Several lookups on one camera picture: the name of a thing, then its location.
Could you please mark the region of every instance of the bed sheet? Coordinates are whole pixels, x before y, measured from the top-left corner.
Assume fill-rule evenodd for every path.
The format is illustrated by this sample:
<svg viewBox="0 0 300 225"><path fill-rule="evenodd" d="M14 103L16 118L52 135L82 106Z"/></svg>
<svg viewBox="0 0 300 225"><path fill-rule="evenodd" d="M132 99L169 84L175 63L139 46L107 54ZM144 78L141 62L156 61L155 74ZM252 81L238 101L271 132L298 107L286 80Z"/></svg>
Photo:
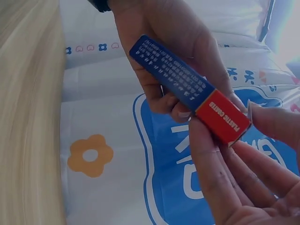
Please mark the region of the bed sheet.
<svg viewBox="0 0 300 225"><path fill-rule="evenodd" d="M236 94L300 112L300 81L251 38L215 33ZM214 220L191 161L188 124L149 110L124 55L65 71L60 157L68 225ZM295 153L252 127L242 138L298 173Z"/></svg>

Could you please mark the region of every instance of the finger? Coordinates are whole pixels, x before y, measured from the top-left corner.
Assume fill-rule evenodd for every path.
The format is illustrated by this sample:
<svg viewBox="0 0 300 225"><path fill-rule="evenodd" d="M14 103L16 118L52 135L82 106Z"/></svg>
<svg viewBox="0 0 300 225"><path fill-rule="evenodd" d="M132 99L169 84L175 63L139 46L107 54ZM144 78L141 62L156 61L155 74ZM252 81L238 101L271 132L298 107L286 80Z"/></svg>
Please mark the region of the finger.
<svg viewBox="0 0 300 225"><path fill-rule="evenodd" d="M181 102L178 102L173 108L171 116L177 123L185 123L190 118L191 111Z"/></svg>
<svg viewBox="0 0 300 225"><path fill-rule="evenodd" d="M192 118L189 133L192 159L203 195L210 205L216 224L223 224L241 206L241 202L220 164L217 148L208 129L198 119Z"/></svg>
<svg viewBox="0 0 300 225"><path fill-rule="evenodd" d="M247 113L248 110L247 108L244 106L244 104L242 103L242 101L239 99L239 97L232 93L228 96L229 100L235 104L237 106L237 108L242 112L242 113Z"/></svg>
<svg viewBox="0 0 300 225"><path fill-rule="evenodd" d="M233 93L216 40L184 1L145 1L144 11L155 34L173 52L194 58L201 75L226 96Z"/></svg>
<svg viewBox="0 0 300 225"><path fill-rule="evenodd" d="M263 134L300 149L300 114L279 108L263 108L251 103L255 127Z"/></svg>
<svg viewBox="0 0 300 225"><path fill-rule="evenodd" d="M234 178L232 172L229 170L227 164L225 163L223 156L221 154L221 151L217 151L217 156L219 158L220 164L224 167L225 172L231 182L231 185L233 189L235 190L235 193L238 195L240 202L242 205L247 206L254 206L254 204L251 202L251 200L247 197L247 195L243 192L243 190L240 188L239 184L237 183L236 179Z"/></svg>
<svg viewBox="0 0 300 225"><path fill-rule="evenodd" d="M276 198L258 179L233 149L221 149L222 156L229 170L234 176L241 190L249 197L254 206L258 208L271 207Z"/></svg>
<svg viewBox="0 0 300 225"><path fill-rule="evenodd" d="M300 181L293 172L244 142L233 146L236 154L278 197L284 197Z"/></svg>

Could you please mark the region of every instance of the white fabric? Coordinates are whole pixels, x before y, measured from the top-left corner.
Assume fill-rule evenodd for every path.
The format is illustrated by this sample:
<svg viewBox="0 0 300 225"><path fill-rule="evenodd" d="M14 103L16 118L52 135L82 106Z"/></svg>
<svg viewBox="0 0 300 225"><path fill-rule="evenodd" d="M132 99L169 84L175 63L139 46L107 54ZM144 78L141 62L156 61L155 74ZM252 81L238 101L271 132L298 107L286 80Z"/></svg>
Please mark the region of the white fabric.
<svg viewBox="0 0 300 225"><path fill-rule="evenodd" d="M270 0L185 0L212 30L258 39ZM60 0L66 45L117 38L112 12L100 13L87 0Z"/></svg>
<svg viewBox="0 0 300 225"><path fill-rule="evenodd" d="M258 39L270 0L185 0L202 21L215 32Z"/></svg>
<svg viewBox="0 0 300 225"><path fill-rule="evenodd" d="M220 33L215 33L215 37L225 65L228 68L236 68L237 75L231 76L235 90L255 90L256 93L266 95L264 97L266 99L283 99L280 107L295 111L299 109L300 88L296 85L299 81L285 67L276 63L272 52L266 46L249 37ZM245 81L246 70L253 72L254 84L251 83L252 80ZM178 177L176 182L161 184L161 188L152 189L155 184L152 183L151 175L156 171L152 151L155 150L149 148L153 139L147 135L144 126L146 122L157 126L155 122L157 116L153 114L148 121L142 120L145 112L141 107L145 97L138 97L140 94L142 89L125 55L120 54L110 60L66 70L61 108L60 156L67 224L167 224L162 218L162 211L157 207L154 193L161 189L166 195L164 190L167 187L173 187L178 192L183 187L188 197L182 197L180 203L174 203L174 208L169 208L166 198L163 197L165 201L163 212L166 212L165 217L172 220L172 218L176 219L176 216L167 212L179 209L180 213L183 213L183 216L180 214L180 219L184 219L186 223L178 220L169 224L201 222L204 225L213 225L203 195L201 192L189 189L189 180L181 180L182 174L177 172L176 167L172 169L174 176ZM179 132L173 139L166 138L169 141L168 146L174 143L176 145L183 140L183 145L188 147L188 142L184 142L184 138L187 137L187 126L171 124L171 119L166 117L159 125L162 131L171 129ZM104 166L100 176L91 178L82 172L70 169L67 160L70 158L70 146L74 142L97 134L105 137L106 144L113 149L114 156L111 162ZM280 152L279 147L271 145L271 139L254 138L248 142L262 151L264 145L269 145L270 150L266 151L266 154L273 155L283 166L294 168L294 162L288 161L284 155L285 152L293 151ZM170 149L167 156L170 160L173 158L172 151ZM92 157L91 152L85 155ZM186 156L180 161L189 162L190 164L185 168L193 174L191 158L188 154ZM149 163L149 176L145 182L146 162ZM192 210L195 207L203 213L193 214ZM187 221L195 215L199 216L196 218L197 222Z"/></svg>

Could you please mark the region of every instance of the blue printed pattern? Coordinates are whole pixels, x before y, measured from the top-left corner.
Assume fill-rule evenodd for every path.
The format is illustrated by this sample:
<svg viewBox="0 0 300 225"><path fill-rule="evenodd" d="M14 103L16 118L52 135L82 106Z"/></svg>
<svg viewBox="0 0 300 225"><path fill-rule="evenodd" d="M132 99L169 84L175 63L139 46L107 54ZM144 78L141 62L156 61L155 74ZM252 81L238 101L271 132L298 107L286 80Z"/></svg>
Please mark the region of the blue printed pattern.
<svg viewBox="0 0 300 225"><path fill-rule="evenodd" d="M110 47L110 49L119 49L121 46L117 42L114 42L110 45L108 45L107 43L100 43L100 44L98 44L98 51L99 52L106 52L108 50L108 47ZM93 44L88 44L86 46L77 45L77 46L74 46L74 49L75 49L76 53L92 52L92 51L97 50L97 45L93 45ZM71 46L66 48L66 54L67 55L73 54Z"/></svg>
<svg viewBox="0 0 300 225"><path fill-rule="evenodd" d="M236 88L235 93L244 104L250 99L266 107L282 105L281 99L267 97L258 87ZM151 113L144 95L135 101L134 114L145 146L144 194L153 224L213 225L191 161L188 124L177 124L167 115ZM242 140L298 173L295 152L285 144L265 137L254 127Z"/></svg>
<svg viewBox="0 0 300 225"><path fill-rule="evenodd" d="M252 71L252 70L238 70L234 67L227 68L228 75L232 81L240 81L243 79L245 85L267 85L267 75L263 71ZM277 91L277 86L269 85L271 92Z"/></svg>

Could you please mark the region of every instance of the fingernail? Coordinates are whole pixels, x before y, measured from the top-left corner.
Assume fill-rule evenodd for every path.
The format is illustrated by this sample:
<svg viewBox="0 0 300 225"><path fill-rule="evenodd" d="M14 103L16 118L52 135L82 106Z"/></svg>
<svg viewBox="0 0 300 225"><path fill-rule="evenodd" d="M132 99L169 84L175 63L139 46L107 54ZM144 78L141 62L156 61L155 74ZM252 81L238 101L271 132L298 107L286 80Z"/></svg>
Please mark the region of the fingernail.
<svg viewBox="0 0 300 225"><path fill-rule="evenodd" d="M178 113L178 116L179 116L180 118L185 119L185 118L188 118L188 117L191 116L191 112L179 112L179 113Z"/></svg>
<svg viewBox="0 0 300 225"><path fill-rule="evenodd" d="M250 104L251 104L251 107L262 107L261 105L256 104L255 102L250 101Z"/></svg>

